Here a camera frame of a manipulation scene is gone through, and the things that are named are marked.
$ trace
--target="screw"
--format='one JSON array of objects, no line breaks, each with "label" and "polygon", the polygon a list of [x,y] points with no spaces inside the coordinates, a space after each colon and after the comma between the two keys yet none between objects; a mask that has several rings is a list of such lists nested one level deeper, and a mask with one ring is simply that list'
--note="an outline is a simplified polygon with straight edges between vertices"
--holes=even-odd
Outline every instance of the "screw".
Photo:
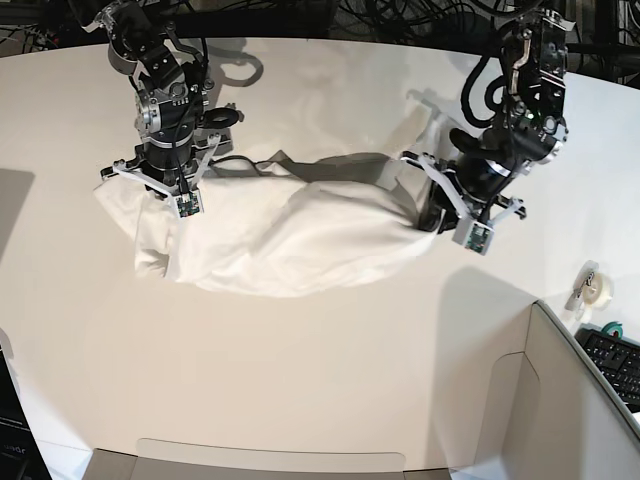
[{"label": "screw", "polygon": [[544,119],[544,125],[542,126],[542,129],[546,132],[546,133],[554,133],[556,131],[556,119],[549,116],[547,118]]},{"label": "screw", "polygon": [[513,111],[518,115],[522,115],[527,111],[527,107],[525,106],[524,102],[520,101],[515,104],[515,106],[513,107]]}]

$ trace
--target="keyboard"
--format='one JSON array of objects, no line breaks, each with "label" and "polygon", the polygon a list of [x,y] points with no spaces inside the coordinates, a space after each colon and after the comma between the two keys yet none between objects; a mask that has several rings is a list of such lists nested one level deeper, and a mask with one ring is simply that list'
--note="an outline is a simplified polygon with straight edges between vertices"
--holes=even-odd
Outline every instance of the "keyboard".
[{"label": "keyboard", "polygon": [[640,411],[640,346],[588,329],[576,340],[629,410]]}]

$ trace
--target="white cloth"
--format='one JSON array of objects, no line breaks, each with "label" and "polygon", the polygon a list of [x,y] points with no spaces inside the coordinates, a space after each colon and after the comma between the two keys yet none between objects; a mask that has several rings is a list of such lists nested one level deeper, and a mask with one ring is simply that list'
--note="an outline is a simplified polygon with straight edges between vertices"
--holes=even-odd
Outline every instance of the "white cloth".
[{"label": "white cloth", "polygon": [[135,241],[137,273],[210,291],[302,296],[392,275],[433,239],[414,228],[426,176],[387,158],[227,160],[198,186],[204,213],[185,219],[124,177],[96,189]]}]

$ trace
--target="crumpled fabric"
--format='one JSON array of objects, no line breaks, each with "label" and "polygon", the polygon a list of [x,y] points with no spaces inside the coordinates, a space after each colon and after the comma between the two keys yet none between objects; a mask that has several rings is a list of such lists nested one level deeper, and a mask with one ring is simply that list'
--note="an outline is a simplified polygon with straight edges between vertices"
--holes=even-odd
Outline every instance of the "crumpled fabric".
[{"label": "crumpled fabric", "polygon": [[138,274],[296,297],[393,275],[434,237],[415,228],[424,172],[377,154],[316,164],[232,157],[214,163],[198,187],[204,212],[183,219],[124,177],[95,190],[134,241]]}]

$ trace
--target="tape roll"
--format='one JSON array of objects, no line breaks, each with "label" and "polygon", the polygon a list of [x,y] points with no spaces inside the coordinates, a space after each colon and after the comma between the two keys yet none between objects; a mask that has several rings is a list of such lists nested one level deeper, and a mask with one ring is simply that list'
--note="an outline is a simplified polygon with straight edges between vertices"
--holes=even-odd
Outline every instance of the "tape roll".
[{"label": "tape roll", "polygon": [[606,308],[613,298],[613,282],[606,275],[596,273],[591,279],[591,285],[582,287],[582,298],[591,308]]}]

